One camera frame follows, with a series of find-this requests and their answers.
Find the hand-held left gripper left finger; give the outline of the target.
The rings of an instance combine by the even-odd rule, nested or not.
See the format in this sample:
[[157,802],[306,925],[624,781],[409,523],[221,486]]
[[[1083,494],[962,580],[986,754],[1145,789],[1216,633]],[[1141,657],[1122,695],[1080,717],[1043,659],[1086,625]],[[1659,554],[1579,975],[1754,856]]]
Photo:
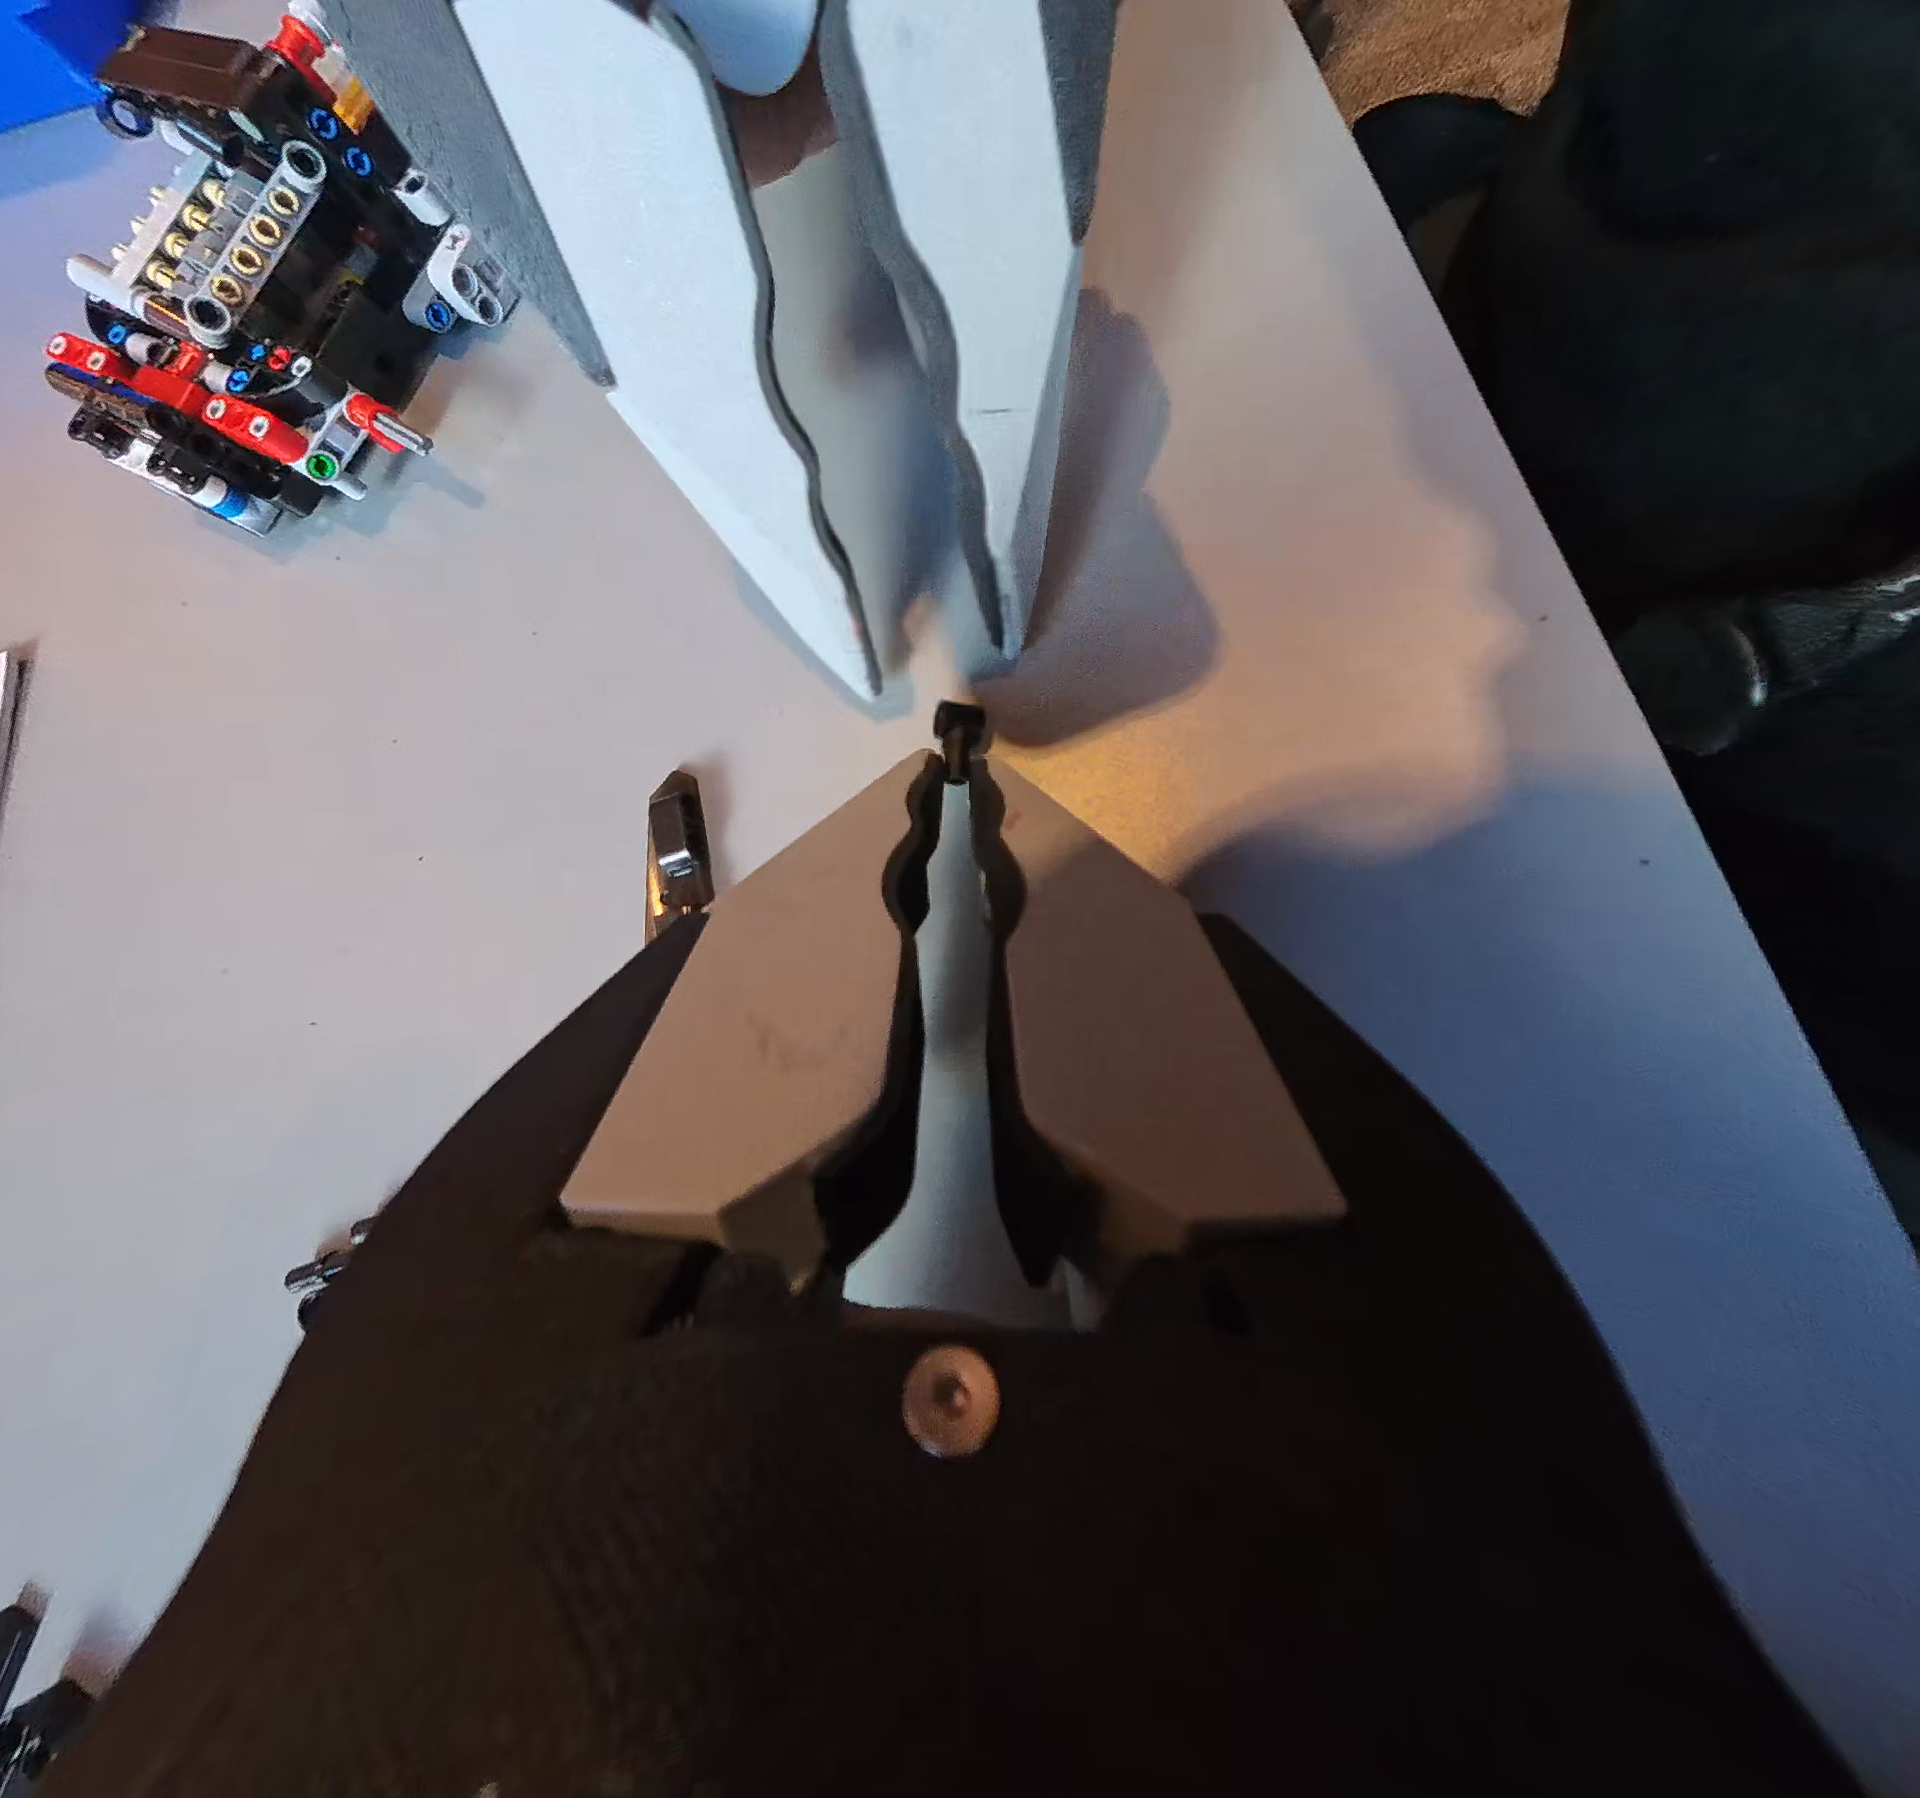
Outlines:
[[709,1243],[791,1281],[897,1216],[923,1059],[916,934],[944,761],[901,758],[725,889],[591,1127],[577,1228]]

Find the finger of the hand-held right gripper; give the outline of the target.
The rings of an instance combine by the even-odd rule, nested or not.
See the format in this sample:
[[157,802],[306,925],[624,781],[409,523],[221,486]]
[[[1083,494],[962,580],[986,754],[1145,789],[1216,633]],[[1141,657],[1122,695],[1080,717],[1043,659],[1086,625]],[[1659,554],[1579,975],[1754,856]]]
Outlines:
[[1082,251],[1040,0],[824,0],[859,221],[920,357],[1002,663],[1033,625]]
[[611,370],[609,403],[854,695],[881,665],[773,357],[775,279],[718,82],[660,3],[451,0]]

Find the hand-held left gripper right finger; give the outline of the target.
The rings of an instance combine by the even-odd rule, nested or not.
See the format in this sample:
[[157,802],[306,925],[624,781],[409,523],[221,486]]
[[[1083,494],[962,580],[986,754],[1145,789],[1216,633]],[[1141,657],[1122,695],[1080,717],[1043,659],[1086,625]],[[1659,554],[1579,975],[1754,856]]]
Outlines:
[[991,1182],[1019,1274],[1340,1221],[1347,1199],[1192,902],[975,758]]

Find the black curved panel piece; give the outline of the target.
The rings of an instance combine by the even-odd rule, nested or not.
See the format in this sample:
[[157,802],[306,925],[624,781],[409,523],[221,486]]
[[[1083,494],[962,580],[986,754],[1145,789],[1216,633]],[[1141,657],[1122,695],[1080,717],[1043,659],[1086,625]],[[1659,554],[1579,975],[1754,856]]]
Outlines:
[[646,802],[644,943],[654,946],[674,923],[704,915],[711,902],[714,871],[701,784],[689,769],[674,767]]

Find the small black Lego pin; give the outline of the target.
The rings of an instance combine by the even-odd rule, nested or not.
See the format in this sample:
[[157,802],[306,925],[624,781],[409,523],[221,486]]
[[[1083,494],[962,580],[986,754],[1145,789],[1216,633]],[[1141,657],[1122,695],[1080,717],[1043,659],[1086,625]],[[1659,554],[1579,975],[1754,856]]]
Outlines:
[[374,1224],[376,1214],[352,1220],[343,1230],[329,1233],[312,1257],[284,1274],[282,1289],[294,1300],[301,1331],[309,1328],[326,1289],[343,1274]]

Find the grey desk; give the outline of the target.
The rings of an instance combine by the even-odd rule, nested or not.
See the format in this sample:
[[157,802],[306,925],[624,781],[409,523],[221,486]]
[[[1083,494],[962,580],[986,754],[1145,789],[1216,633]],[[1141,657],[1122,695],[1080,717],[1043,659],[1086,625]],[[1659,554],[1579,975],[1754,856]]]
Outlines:
[[[4,137],[4,1598],[111,1670],[292,1350],[282,1271],[639,942],[648,789],[743,874],[906,755],[548,326],[366,516],[245,539],[64,435],[43,340],[163,174]],[[1915,1257],[1280,0],[1122,0],[1093,460],[1032,778],[1398,1066],[1535,1221],[1693,1529],[1915,1794]]]

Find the partly built toy car model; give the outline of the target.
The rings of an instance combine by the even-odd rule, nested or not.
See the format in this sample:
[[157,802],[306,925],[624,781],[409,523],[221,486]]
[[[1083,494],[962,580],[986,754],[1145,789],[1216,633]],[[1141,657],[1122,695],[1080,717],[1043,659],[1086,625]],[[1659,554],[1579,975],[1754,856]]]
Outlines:
[[405,150],[324,27],[265,44],[133,26],[96,75],[114,136],[180,150],[45,337],[66,435],[253,537],[424,458],[414,398],[517,305],[505,263]]

